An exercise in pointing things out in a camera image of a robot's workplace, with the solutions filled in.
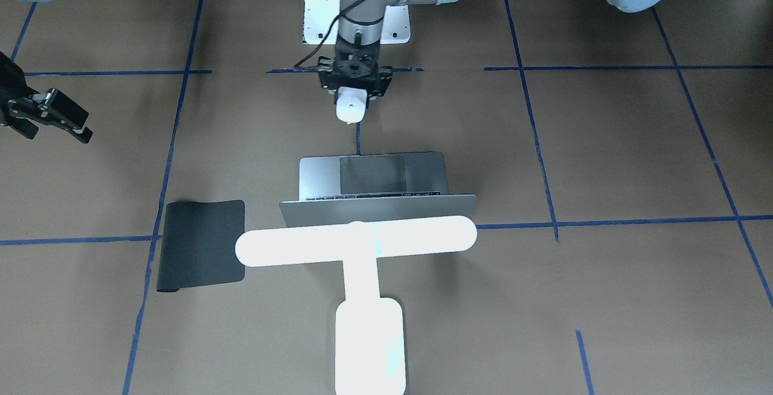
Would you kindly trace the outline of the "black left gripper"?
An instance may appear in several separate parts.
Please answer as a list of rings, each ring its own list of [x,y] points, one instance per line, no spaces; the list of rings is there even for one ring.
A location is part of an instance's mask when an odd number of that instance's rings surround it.
[[[378,65],[370,56],[353,56],[342,60],[337,57],[318,58],[318,78],[323,89],[339,95],[343,88],[365,91],[366,101],[386,95],[394,77],[394,67]]]

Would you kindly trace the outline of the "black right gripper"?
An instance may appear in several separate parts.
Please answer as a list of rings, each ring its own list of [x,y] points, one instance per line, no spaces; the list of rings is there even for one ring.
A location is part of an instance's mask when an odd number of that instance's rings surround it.
[[[32,140],[39,128],[27,118],[33,109],[41,111],[45,124],[69,132],[77,141],[88,144],[94,135],[88,128],[89,112],[62,91],[52,88],[46,94],[27,86],[22,68],[1,54],[1,112],[2,126],[15,130]]]

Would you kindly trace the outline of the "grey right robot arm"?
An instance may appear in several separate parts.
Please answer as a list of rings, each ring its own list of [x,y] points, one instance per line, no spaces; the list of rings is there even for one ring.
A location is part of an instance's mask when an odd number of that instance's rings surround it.
[[[38,92],[29,87],[22,68],[5,54],[1,54],[1,106],[1,125],[29,140],[38,133],[38,124],[64,130],[82,144],[88,144],[93,136],[93,131],[86,125],[88,111],[59,89]]]

